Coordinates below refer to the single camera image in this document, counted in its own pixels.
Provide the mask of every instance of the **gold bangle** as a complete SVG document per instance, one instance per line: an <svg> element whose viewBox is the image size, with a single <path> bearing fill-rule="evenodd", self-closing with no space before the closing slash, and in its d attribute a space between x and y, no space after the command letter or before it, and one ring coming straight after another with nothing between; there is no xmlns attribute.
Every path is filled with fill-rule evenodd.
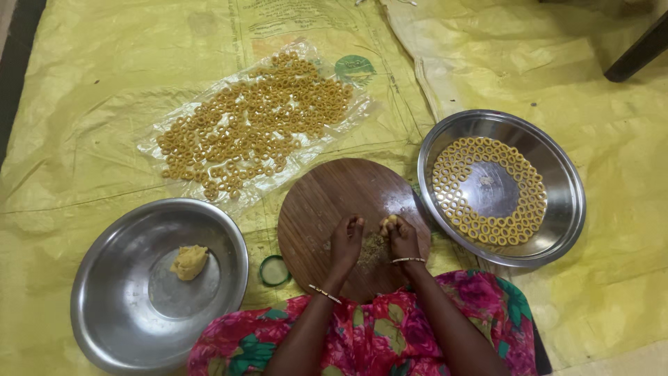
<svg viewBox="0 0 668 376"><path fill-rule="evenodd" d="M398 258L398 259L396 259L396 260L392 260L392 264L394 264L395 262L399 262L399 261L422 261L422 262L424 262L424 263L427 262L427 261L426 261L425 259L423 259L423 258L418 258L418 257L406 257L406 258Z"/></svg>
<svg viewBox="0 0 668 376"><path fill-rule="evenodd" d="M340 301L339 299L336 299L336 298L333 297L332 295L330 295L330 294L328 294L328 293L326 293L326 292L320 290L318 287L315 287L315 286L312 285L312 284L310 284L309 287L312 288L312 289L314 289L314 290L316 290L317 292L321 293L322 295L325 295L327 298L330 298L331 300L334 300L335 302L337 302L337 303L339 303L339 304L342 304L341 301Z"/></svg>

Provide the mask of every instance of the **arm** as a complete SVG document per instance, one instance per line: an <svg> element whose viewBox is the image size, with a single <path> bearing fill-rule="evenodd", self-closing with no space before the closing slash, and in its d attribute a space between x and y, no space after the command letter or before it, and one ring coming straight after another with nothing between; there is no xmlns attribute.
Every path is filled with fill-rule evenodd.
<svg viewBox="0 0 668 376"><path fill-rule="evenodd" d="M331 237L331 269L323 291L338 296L348 274L359 258L364 219L358 215L343 218ZM327 326L334 300L318 292L312 297L297 323L292 327L276 353L269 359L265 376L314 375L320 367Z"/></svg>
<svg viewBox="0 0 668 376"><path fill-rule="evenodd" d="M397 224L387 224L387 230L397 258L420 257L418 236L410 223L397 217ZM423 262L402 262L401 269L417 294L453 376L510 375L494 347L450 301Z"/></svg>

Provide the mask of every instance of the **person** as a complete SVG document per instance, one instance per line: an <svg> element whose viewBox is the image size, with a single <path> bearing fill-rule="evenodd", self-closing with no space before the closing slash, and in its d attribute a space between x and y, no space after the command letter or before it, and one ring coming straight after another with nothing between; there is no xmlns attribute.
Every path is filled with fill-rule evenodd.
<svg viewBox="0 0 668 376"><path fill-rule="evenodd" d="M361 250L364 219L331 236L331 269L313 296L213 320L193 346L190 375L535 375L532 317L511 283L477 270L432 277L415 228L387 224L410 282L360 305L337 297Z"/></svg>

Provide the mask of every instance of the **stainless steel bowl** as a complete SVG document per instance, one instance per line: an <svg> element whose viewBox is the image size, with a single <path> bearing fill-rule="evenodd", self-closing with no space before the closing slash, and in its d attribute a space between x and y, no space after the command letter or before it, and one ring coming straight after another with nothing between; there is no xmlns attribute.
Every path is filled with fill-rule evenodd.
<svg viewBox="0 0 668 376"><path fill-rule="evenodd" d="M460 137L489 137L516 147L543 176L547 208L543 223L528 242L517 246L492 246L465 236L438 205L431 176L436 157ZM477 162L473 173L461 183L463 197L481 215L510 215L518 199L517 183L499 164ZM585 191L573 163L545 132L505 112L470 110L441 120L427 134L417 160L417 175L427 207L438 224L459 244L497 264L537 267L563 256L578 239L585 222ZM491 177L491 185L480 177Z"/></svg>
<svg viewBox="0 0 668 376"><path fill-rule="evenodd" d="M209 248L200 275L169 271L180 246ZM110 373L163 373L185 364L214 318L238 310L248 282L246 244L217 207L163 199L123 215L83 257L70 302L74 337Z"/></svg>

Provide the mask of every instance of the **floral dress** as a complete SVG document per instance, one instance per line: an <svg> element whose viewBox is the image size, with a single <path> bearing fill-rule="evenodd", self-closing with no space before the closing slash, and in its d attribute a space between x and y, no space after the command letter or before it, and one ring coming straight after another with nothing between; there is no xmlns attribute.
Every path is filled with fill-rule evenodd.
<svg viewBox="0 0 668 376"><path fill-rule="evenodd" d="M506 362L513 375L536 375L532 317L515 285L491 273L458 270L436 277L443 291ZM304 311L310 296L226 314L202 332L188 359L197 376L259 373ZM410 286L359 304L335 304L321 359L323 375L449 375Z"/></svg>

